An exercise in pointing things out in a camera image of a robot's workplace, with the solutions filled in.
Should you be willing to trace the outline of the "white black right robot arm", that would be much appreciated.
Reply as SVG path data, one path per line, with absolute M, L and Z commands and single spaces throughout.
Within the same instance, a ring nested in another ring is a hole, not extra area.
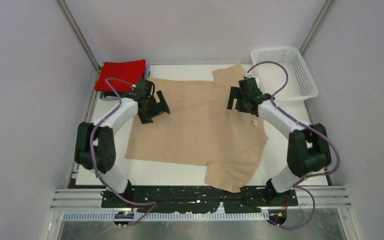
M 286 167 L 265 185 L 265 198 L 271 205 L 279 205 L 299 181 L 331 164 L 326 128 L 288 114 L 276 104 L 274 96 L 260 91 L 255 78 L 245 78 L 230 88 L 227 109 L 264 119 L 288 141 Z

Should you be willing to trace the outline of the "beige t shirt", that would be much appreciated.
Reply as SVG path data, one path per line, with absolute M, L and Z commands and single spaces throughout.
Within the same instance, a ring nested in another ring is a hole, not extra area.
M 150 124 L 135 117 L 125 157 L 205 166 L 205 184 L 238 193 L 258 169 L 268 140 L 261 118 L 227 108 L 231 87 L 245 74 L 237 64 L 214 70 L 213 81 L 153 78 L 170 113 Z

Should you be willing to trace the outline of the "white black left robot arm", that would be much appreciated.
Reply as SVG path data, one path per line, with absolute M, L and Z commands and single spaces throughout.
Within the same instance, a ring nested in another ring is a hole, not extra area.
M 94 122 L 81 122 L 77 128 L 74 161 L 87 170 L 94 172 L 105 187 L 114 192 L 114 200 L 121 207 L 133 202 L 133 193 L 129 190 L 131 182 L 115 167 L 117 160 L 115 135 L 131 119 L 138 117 L 140 122 L 151 124 L 153 119 L 170 108 L 162 91 L 147 79 L 129 83 L 130 91 L 119 93 L 113 82 L 124 80 L 114 77 L 104 81 L 115 94 L 116 104 Z

